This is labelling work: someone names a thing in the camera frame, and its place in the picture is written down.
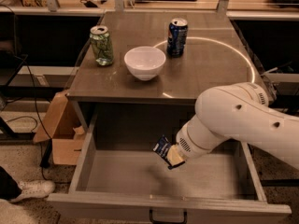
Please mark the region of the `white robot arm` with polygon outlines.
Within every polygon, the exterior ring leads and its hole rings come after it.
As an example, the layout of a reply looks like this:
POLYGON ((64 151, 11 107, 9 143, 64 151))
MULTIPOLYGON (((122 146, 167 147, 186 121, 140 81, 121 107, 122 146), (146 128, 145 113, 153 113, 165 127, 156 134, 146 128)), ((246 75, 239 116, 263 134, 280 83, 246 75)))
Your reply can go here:
POLYGON ((199 95, 194 109, 195 115, 179 130, 177 142, 166 154, 172 167, 234 139, 299 168, 299 118, 269 108, 259 85, 210 88, 199 95))

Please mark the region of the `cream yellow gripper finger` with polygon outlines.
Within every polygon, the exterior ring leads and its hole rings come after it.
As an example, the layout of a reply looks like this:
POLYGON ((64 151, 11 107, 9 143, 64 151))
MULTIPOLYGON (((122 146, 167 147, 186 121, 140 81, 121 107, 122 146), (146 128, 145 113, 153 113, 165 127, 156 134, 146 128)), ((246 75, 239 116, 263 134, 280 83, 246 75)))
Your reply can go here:
POLYGON ((173 145, 169 148, 166 158, 167 158, 171 168, 180 166, 182 163, 185 162, 184 158, 180 155, 180 153, 178 151, 177 145, 173 145))

